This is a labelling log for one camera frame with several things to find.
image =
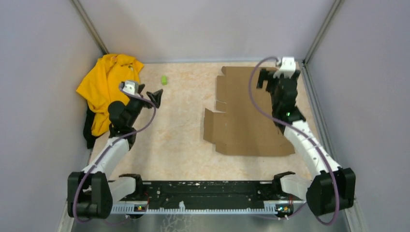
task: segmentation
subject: cardboard sheet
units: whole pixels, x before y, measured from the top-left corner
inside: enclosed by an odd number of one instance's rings
[[[275,124],[260,114],[248,95],[252,67],[222,67],[223,76],[216,79],[216,104],[213,112],[205,109],[204,140],[215,144],[225,155],[286,156],[294,154],[293,145]],[[255,101],[271,114],[270,94],[256,89],[259,72],[252,80]]]

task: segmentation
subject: yellow shirt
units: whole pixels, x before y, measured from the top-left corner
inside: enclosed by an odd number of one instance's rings
[[[100,136],[108,131],[110,120],[108,106],[114,101],[127,104],[129,98],[118,89],[119,83],[134,80],[138,83],[138,73],[143,64],[135,57],[124,54],[108,54],[98,59],[94,68],[84,77],[77,93],[83,96],[91,111],[95,112],[91,133]]]

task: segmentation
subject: black cloth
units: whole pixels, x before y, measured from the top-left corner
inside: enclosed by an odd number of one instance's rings
[[[83,136],[86,139],[88,149],[91,149],[94,147],[95,141],[99,137],[99,136],[94,136],[91,134],[91,127],[94,121],[94,117],[95,117],[95,113],[90,110],[87,104],[87,116],[86,116],[86,122],[84,123]]]

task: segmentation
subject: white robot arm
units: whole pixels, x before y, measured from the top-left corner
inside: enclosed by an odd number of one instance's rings
[[[142,189],[142,180],[136,174],[124,174],[116,181],[108,181],[118,162],[131,149],[135,142],[136,131],[132,126],[142,108],[159,108],[162,89],[154,93],[147,92],[150,101],[141,95],[145,85],[135,81],[121,83],[120,90],[130,97],[127,105],[120,101],[112,102],[108,107],[110,136],[103,151],[90,165],[81,172],[73,172],[68,178],[68,214],[73,217],[73,209],[79,217],[107,218],[113,203],[125,196]]]
[[[264,81],[267,81],[266,91],[272,99],[272,117],[282,122],[275,120],[275,124],[292,143],[296,153],[302,156],[312,176],[312,180],[308,180],[292,172],[278,174],[274,178],[277,191],[306,200],[316,216],[334,212],[337,195],[340,209],[352,207],[356,180],[354,172],[350,168],[343,169],[329,156],[296,106],[300,71],[296,69],[294,58],[283,57],[277,65],[277,71],[260,71],[257,88],[262,88]],[[338,194],[335,194],[330,173],[335,177]]]

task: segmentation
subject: green object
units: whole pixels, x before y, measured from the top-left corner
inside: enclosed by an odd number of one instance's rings
[[[167,78],[166,78],[166,75],[162,75],[162,77],[161,77],[161,83],[162,83],[163,86],[168,83]]]

